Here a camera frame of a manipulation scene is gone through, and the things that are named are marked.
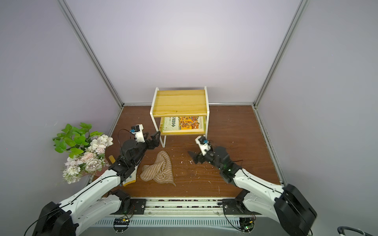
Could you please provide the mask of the beige striped cloth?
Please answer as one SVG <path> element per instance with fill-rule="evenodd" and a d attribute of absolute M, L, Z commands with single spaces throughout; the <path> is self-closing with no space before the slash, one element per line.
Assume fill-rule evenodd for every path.
<path fill-rule="evenodd" d="M 152 165 L 144 165 L 140 178 L 145 181 L 154 180 L 159 184 L 172 184 L 176 186 L 173 177 L 172 163 L 166 151 L 160 151 Z"/>

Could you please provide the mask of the white metal yellow wood bookshelf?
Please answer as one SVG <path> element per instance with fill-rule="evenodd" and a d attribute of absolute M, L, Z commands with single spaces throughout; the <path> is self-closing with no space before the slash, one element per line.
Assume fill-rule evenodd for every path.
<path fill-rule="evenodd" d="M 163 123 L 166 117 L 200 116 L 204 117 L 203 132 L 184 132 L 180 135 L 204 135 L 208 136 L 210 107 L 207 87 L 203 89 L 185 90 L 159 90 L 155 89 L 150 116 L 156 131 L 161 131 L 161 124 L 157 124 L 156 118 Z"/>

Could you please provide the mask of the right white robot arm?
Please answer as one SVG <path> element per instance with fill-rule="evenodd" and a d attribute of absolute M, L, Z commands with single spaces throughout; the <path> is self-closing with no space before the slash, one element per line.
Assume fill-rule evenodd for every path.
<path fill-rule="evenodd" d="M 290 236 L 311 236 L 318 216 L 315 209 L 292 184 L 281 186 L 249 173 L 230 159 L 224 147 L 188 152 L 194 163 L 208 162 L 219 170 L 226 183 L 243 189 L 242 206 L 278 223 Z"/>

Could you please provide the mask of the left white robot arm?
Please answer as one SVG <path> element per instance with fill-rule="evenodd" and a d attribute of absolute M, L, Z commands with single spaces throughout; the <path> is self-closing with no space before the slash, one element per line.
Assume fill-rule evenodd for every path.
<path fill-rule="evenodd" d="M 130 210 L 131 197 L 118 189 L 136 173 L 145 152 L 160 144 L 160 131 L 150 138 L 141 125 L 133 126 L 129 139 L 121 146 L 121 155 L 100 177 L 81 191 L 56 204 L 48 203 L 31 226 L 34 236 L 78 236 L 89 227 L 113 213 Z"/>

